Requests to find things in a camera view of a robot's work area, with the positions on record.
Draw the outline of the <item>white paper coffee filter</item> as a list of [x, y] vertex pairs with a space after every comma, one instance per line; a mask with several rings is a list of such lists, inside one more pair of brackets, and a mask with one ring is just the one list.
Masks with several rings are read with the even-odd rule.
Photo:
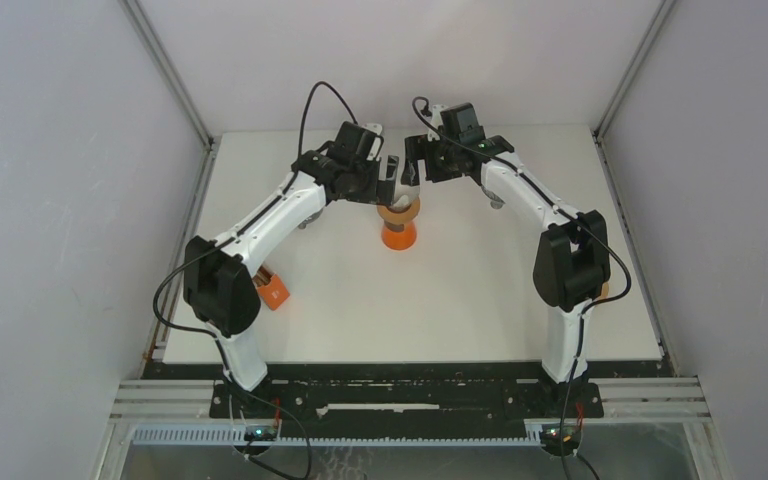
[[391, 210], [403, 211], [419, 198], [420, 187], [409, 185], [397, 185], [394, 189]]

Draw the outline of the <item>orange glass carafe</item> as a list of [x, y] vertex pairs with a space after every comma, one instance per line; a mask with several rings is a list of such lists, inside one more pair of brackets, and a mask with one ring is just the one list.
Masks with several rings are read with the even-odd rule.
[[416, 225], [413, 221], [400, 225], [385, 222], [381, 230], [381, 240], [391, 250], [407, 250], [417, 240]]

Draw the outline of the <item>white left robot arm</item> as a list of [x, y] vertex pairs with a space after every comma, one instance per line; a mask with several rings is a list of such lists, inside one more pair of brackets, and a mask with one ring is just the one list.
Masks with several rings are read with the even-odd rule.
[[185, 248], [183, 299], [217, 344], [223, 373], [237, 385], [234, 404], [250, 417], [271, 407], [271, 388], [251, 331], [262, 299], [254, 276], [295, 229], [335, 201], [389, 206], [400, 161], [330, 147], [297, 158], [276, 191], [253, 212], [211, 239], [193, 237]]

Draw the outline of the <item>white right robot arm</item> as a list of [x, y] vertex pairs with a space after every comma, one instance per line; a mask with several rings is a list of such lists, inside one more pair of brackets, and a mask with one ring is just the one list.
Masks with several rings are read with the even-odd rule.
[[426, 180], [470, 178], [490, 198], [540, 227], [532, 279], [548, 308], [542, 367], [551, 380], [538, 388], [538, 402], [549, 415], [565, 415], [578, 400], [570, 381], [587, 369], [588, 323], [611, 276], [604, 217], [572, 208], [552, 194], [501, 136], [462, 148], [421, 134], [407, 137], [404, 145], [410, 166], [424, 162]]

